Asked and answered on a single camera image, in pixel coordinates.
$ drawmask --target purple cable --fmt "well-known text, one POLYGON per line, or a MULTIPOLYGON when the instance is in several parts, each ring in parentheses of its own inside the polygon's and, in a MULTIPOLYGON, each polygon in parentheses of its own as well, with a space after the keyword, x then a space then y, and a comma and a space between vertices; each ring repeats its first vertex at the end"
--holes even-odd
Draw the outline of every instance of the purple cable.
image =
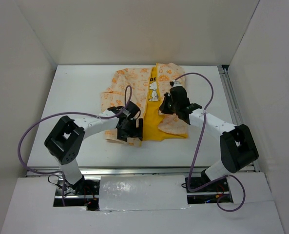
POLYGON ((196 72, 189 72, 189 73, 183 74, 183 75, 177 77, 175 80, 178 80, 179 78, 184 77, 184 76, 187 76, 187 75, 198 75, 198 76, 204 78, 204 79, 207 81, 207 83, 209 84, 209 86, 211 87, 211 90, 212 90, 211 99, 209 100, 209 102, 208 102, 208 103, 206 104, 206 106, 204 107, 204 111, 203 111, 203 113, 204 113, 204 122, 203 122, 203 126, 202 126, 202 129, 201 129, 201 134, 200 134, 199 139, 198 139, 198 142, 197 142, 197 147, 196 147, 196 150, 195 150, 195 153, 194 153, 194 157, 193 157, 193 160, 192 160, 192 164, 191 164, 191 167, 190 167, 189 177, 188 177, 188 182, 187 182, 187 188, 188 188, 188 190, 189 190, 190 192, 196 192, 196 191, 199 191, 199 190, 207 187, 208 185, 211 185, 211 184, 213 184, 213 183, 215 183, 215 182, 217 182, 217 181, 219 181, 219 180, 225 179, 225 178, 227 178, 227 177, 229 177, 229 176, 230 176, 230 177, 233 177, 233 178, 236 179, 236 181, 240 184, 240 186, 242 187, 242 190, 243 190, 243 200, 242 200, 241 204, 240 204, 237 208, 235 208, 235 209, 233 209, 233 210, 226 210, 226 209, 222 208, 222 207, 219 205, 219 201, 221 200, 221 198, 227 196, 227 195, 223 195, 223 196, 219 197, 219 199, 217 200, 217 205, 218 205, 218 207, 219 207, 220 209, 222 209, 223 211, 226 211, 226 212, 234 212, 234 211, 237 211, 237 210, 239 210, 239 209, 243 206, 243 204, 244 204, 244 202, 245 202, 246 192, 245 192, 245 188, 244 188, 243 184, 242 184, 242 183, 240 182, 240 180, 239 180, 238 178, 236 178, 235 176, 233 176, 233 175, 225 175, 225 176, 222 176, 222 177, 220 177, 220 178, 214 179, 214 180, 212 180, 212 181, 210 181, 210 182, 208 182, 208 183, 206 183, 206 184, 204 184, 204 185, 202 185, 202 186, 200 186, 200 187, 198 187, 198 188, 195 188, 195 189, 192 189, 192 188, 191 188, 192 173, 193 173, 195 161, 196 161, 196 158, 197 158, 197 155, 198 155, 198 151, 199 151, 199 148, 200 148, 200 145, 201 145, 201 142, 202 142, 202 139, 203 139, 203 135, 204 135, 204 132, 205 132, 205 127, 206 127, 206 120, 207 120, 207 118, 206 118, 206 109, 207 109, 207 107, 210 105, 210 103, 212 102, 212 99, 213 99, 213 86, 212 86, 212 83, 211 83, 204 75, 199 74, 199 73, 196 73, 196 72))
POLYGON ((41 122, 44 122, 45 120, 47 119, 50 119, 50 118, 53 118, 53 117, 56 117, 56 116, 64 116, 64 115, 82 115, 82 116, 90 116, 90 117, 98 117, 100 119, 111 119, 111 118, 115 118, 117 116, 119 116, 125 109, 126 107, 128 106, 130 100, 131 100, 131 95, 132 95, 132 92, 133 92, 133 89, 130 85, 127 85, 126 89, 125 89, 125 100, 126 100, 126 96, 127 96, 127 89, 130 89, 130 94, 129 94, 129 98, 125 104, 125 106, 117 113, 115 114, 114 116, 109 116, 109 117, 103 117, 103 116, 96 116, 96 115, 93 115, 93 114, 89 114, 89 113, 84 113, 84 112, 61 112, 61 113, 57 113, 57 114, 54 114, 54 115, 50 115, 50 116, 47 116, 45 118, 42 118, 40 120, 38 120, 37 122, 33 123, 22 135, 21 139, 19 140, 19 144, 18 144, 18 158, 19 158, 19 161, 20 163, 22 164, 22 166, 28 170, 28 171, 31 171, 35 174, 39 174, 39 175, 52 175, 52 174, 56 174, 56 173, 61 173, 62 174, 62 177, 63 177, 63 186, 62 186, 62 203, 63 203, 63 206, 65 206, 65 202, 64 202, 64 191, 65 191, 65 175, 63 173, 63 171, 53 171, 53 172, 39 172, 33 168, 30 168, 29 166, 27 166, 27 164, 23 161, 22 159, 22 155, 21 155, 21 146, 22 146, 22 143, 23 143, 23 140, 25 139, 26 135, 33 129, 35 128, 38 124, 40 124, 41 122))

